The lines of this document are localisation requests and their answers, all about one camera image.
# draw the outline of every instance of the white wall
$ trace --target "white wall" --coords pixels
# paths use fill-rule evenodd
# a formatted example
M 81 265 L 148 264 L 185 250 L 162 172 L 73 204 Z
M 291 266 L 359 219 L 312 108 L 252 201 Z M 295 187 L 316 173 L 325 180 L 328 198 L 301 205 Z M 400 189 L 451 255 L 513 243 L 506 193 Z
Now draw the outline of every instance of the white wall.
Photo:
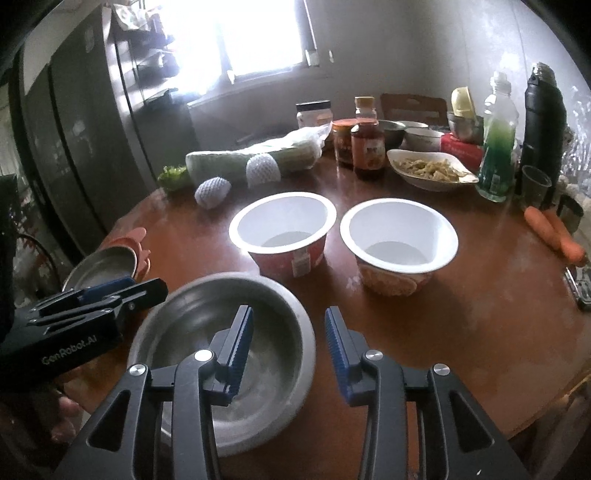
M 332 100 L 335 118 L 345 118 L 354 114 L 356 95 L 417 93 L 450 103 L 452 90 L 468 85 L 482 113 L 497 69 L 512 83 L 517 136 L 523 138 L 524 92 L 535 61 L 554 69 L 569 123 L 570 88 L 591 93 L 566 49 L 520 0 L 308 0 L 308 5 L 320 68 L 197 101 L 191 117 L 204 150 L 235 148 L 235 140 L 255 127 L 295 128 L 295 104 L 318 99 Z
M 29 91 L 43 67 L 49 63 L 57 47 L 101 3 L 101 0 L 83 0 L 78 6 L 78 2 L 64 0 L 35 27 L 25 41 L 23 61 L 25 93 Z M 77 8 L 70 9 L 70 4 Z

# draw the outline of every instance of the white bowl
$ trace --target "white bowl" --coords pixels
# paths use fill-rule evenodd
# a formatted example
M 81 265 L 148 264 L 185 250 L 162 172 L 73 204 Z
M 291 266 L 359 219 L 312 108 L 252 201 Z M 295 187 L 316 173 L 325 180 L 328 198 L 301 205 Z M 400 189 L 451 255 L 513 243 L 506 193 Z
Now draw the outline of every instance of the white bowl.
M 415 152 L 438 152 L 443 135 L 443 132 L 430 128 L 407 128 L 404 139 L 407 147 Z
M 468 170 L 464 164 L 453 155 L 443 152 L 411 152 L 408 150 L 388 150 L 388 160 L 390 165 L 396 173 L 398 173 L 405 181 L 410 185 L 414 185 L 423 190 L 430 192 L 449 192 L 462 185 L 474 185 L 478 183 L 478 177 L 476 177 L 470 170 Z M 441 161 L 447 160 L 447 162 L 457 171 L 464 172 L 466 176 L 460 177 L 459 181 L 440 181 L 424 179 L 422 177 L 406 173 L 397 166 L 397 162 L 404 158 L 412 158 L 413 160 L 426 160 L 426 161 Z
M 242 209 L 232 219 L 230 240 L 247 251 L 261 275 L 301 277 L 324 258 L 326 234 L 336 221 L 336 208 L 309 192 L 271 195 Z
M 345 213 L 340 235 L 363 284 L 387 296 L 418 291 L 458 247 L 457 233 L 441 213 L 403 199 L 360 203 Z
M 396 120 L 396 123 L 403 124 L 406 128 L 429 128 L 422 122 L 411 122 L 410 120 Z

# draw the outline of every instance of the noodles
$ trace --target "noodles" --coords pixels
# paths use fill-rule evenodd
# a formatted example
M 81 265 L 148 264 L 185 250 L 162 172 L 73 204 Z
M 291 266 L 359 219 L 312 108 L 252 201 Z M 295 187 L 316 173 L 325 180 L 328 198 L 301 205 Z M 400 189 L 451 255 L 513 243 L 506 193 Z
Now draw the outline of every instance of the noodles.
M 396 164 L 404 173 L 428 180 L 454 183 L 460 181 L 461 177 L 468 175 L 465 172 L 455 170 L 447 160 L 427 161 L 403 158 L 397 161 Z

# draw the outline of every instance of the brown table surface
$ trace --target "brown table surface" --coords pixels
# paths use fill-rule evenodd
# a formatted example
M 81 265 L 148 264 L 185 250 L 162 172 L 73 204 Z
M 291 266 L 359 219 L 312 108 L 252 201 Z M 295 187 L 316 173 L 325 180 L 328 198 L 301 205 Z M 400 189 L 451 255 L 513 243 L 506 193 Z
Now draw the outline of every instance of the brown table surface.
M 310 394 L 292 423 L 275 439 L 222 459 L 233 478 L 356 478 L 365 409 L 341 399 L 324 338 L 324 311 L 338 305 L 349 328 L 399 363 L 449 365 L 508 436 L 531 424 L 591 370 L 591 318 L 577 310 L 563 281 L 564 262 L 529 229 L 510 202 L 495 204 L 472 187 L 451 193 L 419 190 L 393 171 L 383 180 L 359 181 L 325 155 L 310 171 L 255 190 L 234 187 L 215 210 L 196 205 L 192 192 L 168 199 L 161 190 L 120 219 L 110 238 L 143 226 L 151 250 L 148 278 L 170 291 L 223 271 L 258 273 L 228 237 L 232 217 L 266 195 L 316 192 L 336 206 L 337 223 L 326 242 L 326 261 L 285 283 L 306 308 L 316 334 L 317 361 Z M 340 238 L 339 221 L 352 206 L 377 197 L 403 197 L 429 205 L 452 223 L 456 258 L 410 297 L 387 298 L 360 284 L 354 256 Z M 93 411 L 126 367 L 141 319 L 129 325 L 119 348 L 83 367 L 66 392 Z M 411 465 L 416 432 L 410 429 Z

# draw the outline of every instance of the red box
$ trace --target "red box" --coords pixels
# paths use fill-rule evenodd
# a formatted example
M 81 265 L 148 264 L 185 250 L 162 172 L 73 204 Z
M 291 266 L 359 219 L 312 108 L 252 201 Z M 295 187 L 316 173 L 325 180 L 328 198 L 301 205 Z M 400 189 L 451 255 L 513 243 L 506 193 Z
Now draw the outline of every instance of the red box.
M 441 151 L 457 157 L 472 173 L 480 168 L 484 150 L 478 145 L 460 142 L 452 134 L 445 134 L 441 138 Z

